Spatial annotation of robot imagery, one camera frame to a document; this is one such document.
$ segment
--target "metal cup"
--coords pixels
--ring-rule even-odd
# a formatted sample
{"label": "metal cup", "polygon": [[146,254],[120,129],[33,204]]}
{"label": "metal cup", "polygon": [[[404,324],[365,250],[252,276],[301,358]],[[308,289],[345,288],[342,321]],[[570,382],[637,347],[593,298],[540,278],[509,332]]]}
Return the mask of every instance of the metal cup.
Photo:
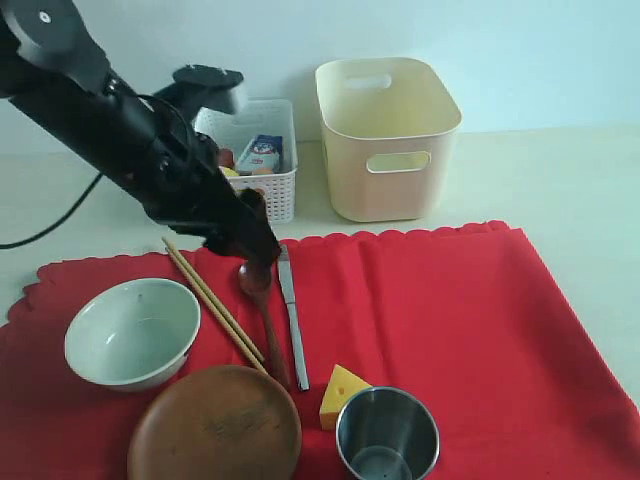
{"label": "metal cup", "polygon": [[440,435],[417,398],[393,387],[354,395],[336,424],[338,452],[359,480],[419,480],[435,467]]}

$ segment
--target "brown wooden plate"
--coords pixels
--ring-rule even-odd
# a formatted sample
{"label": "brown wooden plate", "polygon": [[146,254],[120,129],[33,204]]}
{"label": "brown wooden plate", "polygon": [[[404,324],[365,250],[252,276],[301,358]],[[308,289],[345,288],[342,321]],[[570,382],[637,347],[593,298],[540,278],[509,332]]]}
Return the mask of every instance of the brown wooden plate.
{"label": "brown wooden plate", "polygon": [[130,480],[288,479],[300,448],[300,418],[268,375],[240,366],[193,373],[163,392],[138,424]]}

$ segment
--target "white table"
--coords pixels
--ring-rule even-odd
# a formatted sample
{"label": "white table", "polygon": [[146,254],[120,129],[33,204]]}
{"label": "white table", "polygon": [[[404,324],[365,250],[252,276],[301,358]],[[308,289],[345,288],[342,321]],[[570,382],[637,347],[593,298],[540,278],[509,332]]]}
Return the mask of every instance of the white table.
{"label": "white table", "polygon": [[[280,238],[407,231],[502,219],[523,227],[624,388],[640,403],[640,126],[461,135],[440,207],[409,222],[354,224],[333,212],[320,146],[299,146],[296,219]],[[0,156],[0,243],[59,217],[95,171],[71,154]],[[0,308],[62,259],[161,251],[164,227],[103,180],[58,231],[0,252]],[[181,248],[199,239],[170,234]]]}

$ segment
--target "chopstick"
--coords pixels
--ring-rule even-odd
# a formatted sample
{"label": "chopstick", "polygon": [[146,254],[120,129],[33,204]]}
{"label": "chopstick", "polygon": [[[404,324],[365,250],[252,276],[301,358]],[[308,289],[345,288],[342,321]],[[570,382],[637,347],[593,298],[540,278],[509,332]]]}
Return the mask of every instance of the chopstick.
{"label": "chopstick", "polygon": [[[187,279],[193,290],[196,292],[198,297],[204,302],[204,304],[211,310],[214,317],[218,320],[222,328],[229,334],[234,343],[242,350],[242,353],[245,354],[247,359],[251,362],[251,364],[260,370],[263,373],[267,373],[265,368],[262,366],[262,361],[264,361],[264,356],[258,350],[258,347],[251,341],[249,336],[242,330],[242,327],[236,322],[231,313],[224,307],[222,302],[215,296],[215,294],[209,289],[209,287],[204,283],[202,278],[196,273],[193,267],[189,264],[186,258],[182,256],[182,254],[175,248],[175,246],[169,242],[167,239],[162,239],[167,245],[167,253],[173,262],[178,267],[178,270],[184,275]],[[213,298],[216,299],[219,305],[222,305],[224,311],[228,314],[229,318],[226,318],[221,310],[218,309],[217,305],[214,303]]]}

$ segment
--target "white plastic basket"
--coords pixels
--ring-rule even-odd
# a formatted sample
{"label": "white plastic basket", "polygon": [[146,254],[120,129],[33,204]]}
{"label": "white plastic basket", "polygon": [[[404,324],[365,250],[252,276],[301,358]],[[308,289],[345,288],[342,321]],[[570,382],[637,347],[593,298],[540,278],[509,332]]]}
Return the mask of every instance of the white plastic basket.
{"label": "white plastic basket", "polygon": [[194,128],[197,132],[209,135],[220,147],[233,150],[236,159],[256,135],[282,136],[281,171],[284,173],[230,177],[229,183],[237,191],[245,188],[260,191],[267,203],[270,223],[293,220],[298,155],[291,102],[251,100],[236,115],[202,109],[196,117]]}
{"label": "white plastic basket", "polygon": [[460,110],[426,63],[338,60],[316,71],[334,209],[358,222],[424,216],[436,203]]}

